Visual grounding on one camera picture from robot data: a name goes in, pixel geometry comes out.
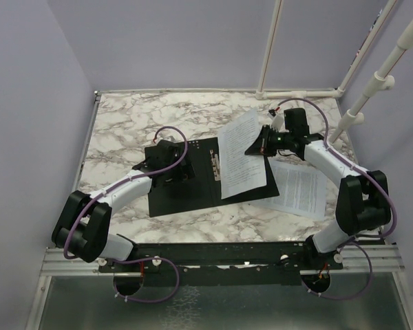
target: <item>table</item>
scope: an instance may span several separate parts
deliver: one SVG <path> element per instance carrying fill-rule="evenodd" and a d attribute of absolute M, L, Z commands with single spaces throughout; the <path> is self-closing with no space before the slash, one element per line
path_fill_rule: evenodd
<path fill-rule="evenodd" d="M 220 127 L 249 109 L 257 109 L 260 124 L 268 124 L 269 109 L 278 100 L 256 100 L 253 93 L 105 93 L 96 115 L 80 190 L 103 188 L 124 176 L 134 164 L 144 160 L 144 147 L 152 145 L 157 129 L 178 127 L 187 139 L 211 138 Z M 340 119 L 334 98 L 314 100 L 328 117 L 330 130 Z M 291 101 L 282 106 L 304 107 L 311 133 L 324 132 L 321 115 L 308 104 Z M 162 137 L 177 133 L 163 131 Z M 354 154 L 347 135 L 341 137 L 341 152 L 350 159 Z M 276 159 L 308 165 L 299 158 Z M 234 241 L 297 241 L 321 230 L 335 216 L 337 187 L 328 181 L 326 213 L 323 221 L 239 203 L 162 217 L 148 215 L 147 196 L 141 197 L 112 216 L 110 233 L 121 234 L 138 243 L 207 243 Z"/>

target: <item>cable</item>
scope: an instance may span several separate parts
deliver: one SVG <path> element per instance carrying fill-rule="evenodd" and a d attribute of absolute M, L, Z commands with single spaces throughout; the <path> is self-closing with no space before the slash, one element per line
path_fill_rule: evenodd
<path fill-rule="evenodd" d="M 278 107 L 280 107 L 282 104 L 288 102 L 288 101 L 294 101 L 294 100 L 299 100 L 299 101 L 303 101 L 306 102 L 310 105 L 312 105 L 314 108 L 316 108 L 316 110 L 318 110 L 318 112 L 320 112 L 321 116 L 324 119 L 324 124 L 326 125 L 326 128 L 324 130 L 324 138 L 323 138 L 323 144 L 326 147 L 326 150 L 331 153 L 335 158 L 337 158 L 340 162 L 342 162 L 343 164 L 349 166 L 352 170 L 354 170 L 355 172 L 363 175 L 365 178 L 367 178 L 367 180 L 369 180 L 369 182 L 371 184 L 373 184 L 373 186 L 375 186 L 375 188 L 383 195 L 383 197 L 385 198 L 385 200 L 387 201 L 390 209 L 392 210 L 392 225 L 390 226 L 389 230 L 387 232 L 384 232 L 383 234 L 378 234 L 378 235 L 373 235 L 373 234 L 358 234 L 357 237 L 370 237 L 373 239 L 383 239 L 386 238 L 387 236 L 391 235 L 395 228 L 396 225 L 398 223 L 398 217 L 396 214 L 396 208 L 393 204 L 393 201 L 391 200 L 391 198 L 389 197 L 389 195 L 384 191 L 384 189 L 378 184 L 378 182 L 376 182 L 369 174 L 367 174 L 364 170 L 361 170 L 360 168 L 357 168 L 354 164 L 350 163 L 348 160 L 346 160 L 344 157 L 342 157 L 340 154 L 338 154 L 338 152 L 336 152 L 332 147 L 329 146 L 328 143 L 328 134 L 329 134 L 329 123 L 328 123 L 328 119 L 326 117 L 326 115 L 324 114 L 324 112 L 312 101 L 309 101 L 305 98 L 287 98 L 283 101 L 281 101 L 278 104 Z"/>
<path fill-rule="evenodd" d="M 161 132 L 164 129 L 173 129 L 174 131 L 178 132 L 182 138 L 184 139 L 184 152 L 182 153 L 182 155 L 180 156 L 180 158 L 174 162 L 172 165 L 167 166 L 165 168 L 162 168 L 160 170 L 154 170 L 152 172 L 148 172 L 148 173 L 143 173 L 143 174 L 139 174 L 139 175 L 134 175 L 133 177 L 127 177 L 119 182 L 117 182 L 116 184 L 114 184 L 113 186 L 109 187 L 106 190 L 106 193 L 110 193 L 111 191 L 117 189 L 117 187 L 122 186 L 123 184 L 126 184 L 127 182 L 133 181 L 135 179 L 139 179 L 140 177 L 150 177 L 152 175 L 156 175 L 156 174 L 161 174 L 163 172 L 169 171 L 172 168 L 174 168 L 175 166 L 177 166 L 185 157 L 185 155 L 187 154 L 188 151 L 188 141 L 187 138 L 185 137 L 184 133 L 182 133 L 181 130 L 173 127 L 173 126 L 163 126 L 160 129 L 158 129 L 154 135 L 154 139 L 153 141 L 156 140 L 156 137 L 158 136 L 159 132 Z M 99 193 L 97 194 L 97 196 L 95 196 L 93 199 L 90 200 L 89 203 L 87 203 L 87 205 L 81 210 L 80 214 L 77 216 L 74 224 L 72 225 L 72 227 L 70 228 L 69 234 L 66 238 L 66 242 L 64 244 L 64 250 L 63 250 L 63 255 L 66 259 L 72 260 L 72 259 L 76 259 L 77 256 L 71 256 L 69 255 L 68 251 L 69 251 L 69 246 L 70 246 L 70 241 L 72 240 L 72 236 L 75 233 L 76 228 L 78 227 L 78 224 L 80 223 L 81 219 L 85 216 L 86 212 L 89 210 L 90 206 L 92 206 L 96 201 L 98 201 L 98 199 L 100 199 L 103 196 L 103 193 Z"/>
<path fill-rule="evenodd" d="M 367 262 L 368 262 L 368 264 L 369 264 L 369 270 L 370 270 L 370 272 L 369 272 L 369 277 L 368 277 L 368 279 L 367 279 L 366 286 L 365 286 L 361 291 L 358 291 L 358 292 L 355 293 L 355 294 L 351 294 L 350 296 L 336 297 L 336 296 L 329 296 L 329 295 L 321 294 L 321 293 L 319 293 L 319 292 L 315 292 L 315 291 L 311 290 L 311 289 L 305 284 L 304 281 L 301 281 L 301 283 L 304 285 L 304 287 L 308 290 L 308 293 L 309 293 L 309 294 L 313 294 L 314 296 L 317 296 L 317 297 L 320 297 L 320 298 L 329 299 L 329 300 L 351 300 L 351 299 L 355 299 L 355 298 L 358 298 L 358 297 L 362 296 L 362 295 L 370 288 L 370 285 L 372 284 L 372 279 L 373 279 L 373 267 L 372 267 L 372 261 L 370 260 L 369 255 L 368 255 L 367 252 L 366 252 L 358 243 L 356 243 L 356 242 L 349 242 L 349 243 L 346 244 L 346 245 L 354 245 L 354 246 L 356 246 L 357 248 L 359 248 L 359 249 L 361 250 L 361 252 L 364 253 L 364 256 L 366 256 L 366 258 L 367 258 Z"/>
<path fill-rule="evenodd" d="M 161 261 L 164 261 L 164 262 L 170 264 L 170 266 L 172 266 L 172 268 L 174 269 L 174 271 L 176 273 L 176 284 L 174 285 L 173 291 L 168 296 L 165 296 L 164 298 L 146 300 L 146 299 L 134 298 L 132 296 L 123 296 L 122 294 L 119 293 L 118 288 L 116 287 L 116 283 L 114 283 L 114 290 L 116 292 L 115 298 L 120 296 L 120 297 L 125 299 L 125 302 L 130 300 L 130 301 L 134 301 L 136 303 L 158 304 L 158 303 L 162 303 L 166 300 L 169 300 L 172 296 L 174 296 L 176 294 L 177 290 L 179 289 L 179 282 L 180 282 L 179 271 L 178 271 L 178 268 L 176 267 L 176 265 L 172 261 L 170 261 L 169 259 L 160 258 L 158 256 L 155 256 L 155 257 L 151 257 L 151 258 L 143 258 L 143 259 L 131 260 L 131 261 L 119 261 L 119 260 L 114 260 L 114 261 L 116 263 L 120 263 L 122 265 L 129 265 L 129 264 L 132 264 L 132 263 L 143 263 L 145 261 L 152 261 L 152 260 L 161 260 Z"/>

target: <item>sheet of paper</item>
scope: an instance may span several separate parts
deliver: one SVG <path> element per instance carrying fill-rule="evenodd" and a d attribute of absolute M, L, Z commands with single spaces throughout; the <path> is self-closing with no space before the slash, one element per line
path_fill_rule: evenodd
<path fill-rule="evenodd" d="M 259 199 L 251 204 L 272 210 L 324 219 L 326 176 L 312 167 L 269 160 L 280 196 Z"/>
<path fill-rule="evenodd" d="M 262 156 L 246 156 L 245 150 L 260 133 L 256 110 L 247 111 L 218 131 L 222 199 L 266 185 Z"/>

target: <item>metal frame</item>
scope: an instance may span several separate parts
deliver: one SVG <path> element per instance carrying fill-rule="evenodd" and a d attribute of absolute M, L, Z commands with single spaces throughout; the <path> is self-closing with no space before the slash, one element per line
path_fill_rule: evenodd
<path fill-rule="evenodd" d="M 85 156 L 89 148 L 90 138 L 94 127 L 98 106 L 100 104 L 101 92 L 96 92 L 95 105 L 92 112 L 92 119 L 89 124 L 83 152 L 80 159 L 80 165 L 77 169 L 74 189 L 78 188 L 79 179 L 83 170 Z M 410 294 L 408 284 L 405 277 L 405 268 L 402 258 L 399 254 L 396 245 L 363 245 L 366 252 L 370 255 L 372 260 L 374 272 L 392 272 L 397 291 L 399 293 L 402 308 L 411 329 L 413 329 L 413 298 Z M 351 273 L 367 273 L 369 272 L 368 264 L 364 259 L 362 253 L 356 247 L 347 246 L 341 252 L 343 257 L 343 269 L 331 270 L 331 274 L 351 274 Z M 39 283 L 37 285 L 36 294 L 32 304 L 30 316 L 26 324 L 26 330 L 39 329 L 41 318 L 43 315 L 44 306 L 50 288 L 52 277 L 55 276 L 113 276 L 113 273 L 100 273 L 98 271 L 100 264 L 98 261 L 93 263 L 86 263 L 84 261 L 76 260 L 69 261 L 63 258 L 62 249 L 48 248 L 45 252 L 45 258 L 40 272 Z M 303 270 L 301 275 L 315 274 L 315 270 Z M 116 276 L 139 277 L 138 272 L 116 273 Z"/>

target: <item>paper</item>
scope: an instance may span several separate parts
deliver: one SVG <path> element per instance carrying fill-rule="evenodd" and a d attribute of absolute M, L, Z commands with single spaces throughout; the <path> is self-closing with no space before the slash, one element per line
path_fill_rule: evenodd
<path fill-rule="evenodd" d="M 246 156 L 260 133 L 256 110 L 247 111 L 218 131 L 222 199 L 266 185 L 262 156 Z"/>
<path fill-rule="evenodd" d="M 326 209 L 326 176 L 307 166 L 269 160 L 280 196 L 252 201 L 251 204 L 302 215 L 316 220 L 324 219 Z"/>

